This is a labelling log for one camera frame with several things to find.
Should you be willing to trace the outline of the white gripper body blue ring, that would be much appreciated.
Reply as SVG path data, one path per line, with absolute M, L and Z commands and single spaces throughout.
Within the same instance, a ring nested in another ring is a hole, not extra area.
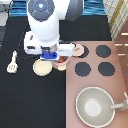
M 62 43 L 58 38 L 41 41 L 31 31 L 26 32 L 24 51 L 27 54 L 39 55 L 41 60 L 49 61 L 57 61 L 61 56 L 73 56 L 75 45 L 73 43 Z

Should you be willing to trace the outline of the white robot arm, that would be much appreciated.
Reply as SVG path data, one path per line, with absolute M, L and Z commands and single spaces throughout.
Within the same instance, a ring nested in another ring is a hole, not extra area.
M 42 60 L 58 60 L 73 55 L 73 43 L 60 43 L 59 21 L 76 20 L 84 9 L 84 0 L 27 0 L 26 11 L 30 25 L 24 38 L 27 54 Z

